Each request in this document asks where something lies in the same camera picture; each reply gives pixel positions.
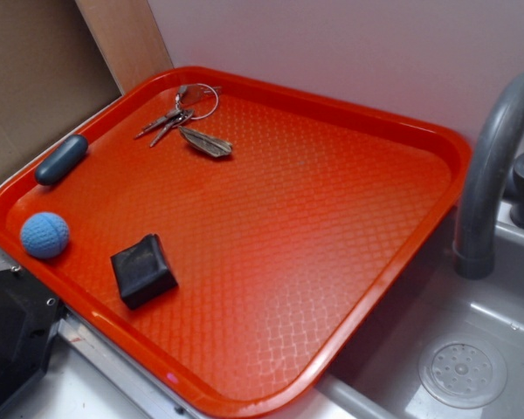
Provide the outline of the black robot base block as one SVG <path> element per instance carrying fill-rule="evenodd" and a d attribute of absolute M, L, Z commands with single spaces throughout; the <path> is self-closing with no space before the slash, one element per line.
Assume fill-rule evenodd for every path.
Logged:
<path fill-rule="evenodd" d="M 0 415 L 46 375 L 63 311 L 29 271 L 0 271 Z"/>

